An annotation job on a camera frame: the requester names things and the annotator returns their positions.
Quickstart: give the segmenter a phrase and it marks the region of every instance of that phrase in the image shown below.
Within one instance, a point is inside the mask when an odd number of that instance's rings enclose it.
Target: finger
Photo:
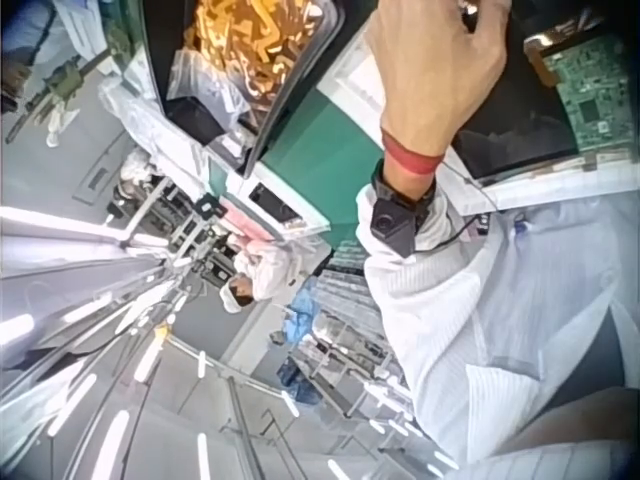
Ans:
[[[504,47],[511,0],[482,0],[474,40],[483,47]]]

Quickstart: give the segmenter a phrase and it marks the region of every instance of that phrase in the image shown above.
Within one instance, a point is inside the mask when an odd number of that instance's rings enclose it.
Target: circuit board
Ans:
[[[580,151],[633,140],[624,54],[622,42],[607,35],[544,59],[547,68],[560,78],[558,94]]]

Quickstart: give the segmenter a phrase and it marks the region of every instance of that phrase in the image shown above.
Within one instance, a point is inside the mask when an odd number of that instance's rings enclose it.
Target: wrist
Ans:
[[[394,115],[388,104],[380,125],[406,150],[426,157],[444,157],[453,139],[444,119],[430,121],[426,116],[409,119],[406,115]]]
[[[429,156],[407,149],[389,132],[382,130],[385,154],[399,167],[417,176],[433,175],[444,159],[444,154]]]

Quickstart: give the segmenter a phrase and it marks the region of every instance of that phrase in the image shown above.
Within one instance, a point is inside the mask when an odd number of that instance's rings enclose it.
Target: sleeve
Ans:
[[[371,216],[376,195],[371,186],[357,198],[357,237],[371,255],[365,277],[380,307],[385,334],[419,402],[425,378],[471,317],[480,293],[476,276],[466,272],[460,242],[429,253],[454,233],[447,199],[436,192],[429,218],[416,236],[416,253],[402,258],[373,237]]]
[[[259,257],[253,280],[253,298],[257,301],[271,298],[286,286],[291,256],[285,249],[261,240],[249,242],[249,255]]]

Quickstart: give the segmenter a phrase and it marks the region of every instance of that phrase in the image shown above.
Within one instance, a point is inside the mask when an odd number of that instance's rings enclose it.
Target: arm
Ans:
[[[442,161],[456,131],[499,78],[505,64],[508,8],[509,0],[483,0],[476,32],[471,35],[454,0],[380,0],[370,19],[367,40],[387,102],[381,127],[409,157],[413,154],[414,165],[424,160],[437,166]],[[419,199],[432,185],[435,167],[416,173],[421,169],[407,168],[407,162],[399,160],[385,153],[385,182],[405,197]],[[471,317],[482,279],[468,268],[468,257],[458,242],[436,253],[417,253],[406,259],[395,254],[371,234],[375,202],[371,186],[358,195],[357,235],[371,254],[365,276],[380,306],[385,333],[407,376],[416,414],[428,424],[433,420],[430,402],[445,391],[427,393],[434,366],[443,366],[447,385],[459,384],[457,380],[465,376],[460,350],[444,352],[453,348],[454,339]],[[433,249],[450,238],[452,230],[447,199],[436,191],[429,217],[416,235],[416,250]],[[488,247],[495,251],[500,237],[493,237]],[[431,387],[442,385],[436,382]]]
[[[510,0],[483,0],[469,34],[454,0],[380,0],[367,41],[387,99],[381,127],[406,152],[442,160],[455,133],[489,95],[506,62]],[[434,178],[385,155],[383,175],[418,199]]]
[[[291,255],[285,249],[272,243],[253,240],[246,252],[258,257],[253,280],[253,297],[260,301],[271,298],[286,286],[291,267]]]

